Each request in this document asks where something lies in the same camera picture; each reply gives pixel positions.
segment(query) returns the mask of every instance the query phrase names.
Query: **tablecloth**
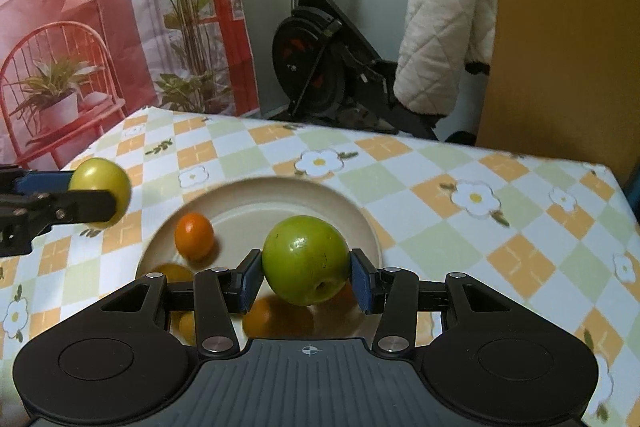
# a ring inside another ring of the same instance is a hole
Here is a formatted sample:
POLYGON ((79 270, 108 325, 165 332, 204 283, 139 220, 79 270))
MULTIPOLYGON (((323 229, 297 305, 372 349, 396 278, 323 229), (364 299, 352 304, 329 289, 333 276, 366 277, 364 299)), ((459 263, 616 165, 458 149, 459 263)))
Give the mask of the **tablecloth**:
MULTIPOLYGON (((54 227, 30 255, 0 262, 0 425, 26 419, 11 376, 24 343, 130 282, 145 241, 184 202, 265 175, 307 178, 354 201, 385 266, 436 281, 466 272, 577 335, 599 367, 585 422, 640 425, 640 229, 604 166, 157 108, 68 168, 92 156, 130 176, 123 220, 104 232, 54 227)), ((439 333, 437 317, 420 314, 418 343, 439 333)))

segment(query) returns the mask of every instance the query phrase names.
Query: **quilted jacket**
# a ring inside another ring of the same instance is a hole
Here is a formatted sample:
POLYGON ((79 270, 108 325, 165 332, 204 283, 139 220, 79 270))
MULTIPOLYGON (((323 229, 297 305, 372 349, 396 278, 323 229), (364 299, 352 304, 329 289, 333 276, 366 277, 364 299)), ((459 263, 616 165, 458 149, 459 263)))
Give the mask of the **quilted jacket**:
POLYGON ((465 64, 490 64, 497 0, 408 0, 394 93, 421 114, 449 114, 465 64))

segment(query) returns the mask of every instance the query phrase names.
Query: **white plate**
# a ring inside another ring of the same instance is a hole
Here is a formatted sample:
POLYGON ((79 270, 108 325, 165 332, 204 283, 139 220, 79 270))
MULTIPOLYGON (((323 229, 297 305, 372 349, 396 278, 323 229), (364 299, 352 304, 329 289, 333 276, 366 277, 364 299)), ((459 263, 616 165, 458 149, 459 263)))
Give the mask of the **white plate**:
MULTIPOLYGON (((382 265, 376 234, 351 201, 324 185, 295 178, 267 177, 222 185, 182 206, 151 238, 138 264, 136 277, 164 263, 182 264, 194 272, 214 266, 235 268, 251 249, 262 249, 274 225, 295 215, 316 216, 331 223, 349 248, 360 248, 375 267, 382 265), (197 265, 187 263, 174 244, 175 225, 188 212, 206 216, 218 241, 218 254, 197 265)), ((258 297, 270 293, 273 292, 264 281, 258 297)), ((370 343, 379 321, 379 317, 366 317, 357 307, 346 313, 321 307, 312 307, 312 311, 316 338, 364 337, 370 343)), ((243 347, 246 337, 241 318, 233 316, 232 322, 243 347)), ((172 327, 172 333, 181 339, 177 328, 172 327)))

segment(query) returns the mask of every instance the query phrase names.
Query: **screw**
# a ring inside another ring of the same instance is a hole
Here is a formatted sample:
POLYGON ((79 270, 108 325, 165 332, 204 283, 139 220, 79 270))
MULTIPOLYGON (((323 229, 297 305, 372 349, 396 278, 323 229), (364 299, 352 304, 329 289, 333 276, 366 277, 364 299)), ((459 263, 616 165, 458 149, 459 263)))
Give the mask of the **screw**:
POLYGON ((207 337, 202 341, 202 347, 212 353, 223 353, 234 347, 234 341, 229 337, 207 337))
POLYGON ((388 337, 382 337, 378 341, 378 347, 388 353, 397 353, 409 347, 409 341, 404 337, 389 335, 388 337))

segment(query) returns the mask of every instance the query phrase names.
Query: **white pot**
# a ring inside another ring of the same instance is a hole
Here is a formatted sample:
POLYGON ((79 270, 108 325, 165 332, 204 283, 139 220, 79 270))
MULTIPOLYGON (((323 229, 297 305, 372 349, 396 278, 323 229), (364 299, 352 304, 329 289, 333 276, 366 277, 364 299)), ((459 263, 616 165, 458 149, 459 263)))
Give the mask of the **white pot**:
POLYGON ((78 118, 78 94, 75 92, 40 112, 40 124, 49 130, 59 129, 76 118, 78 118))

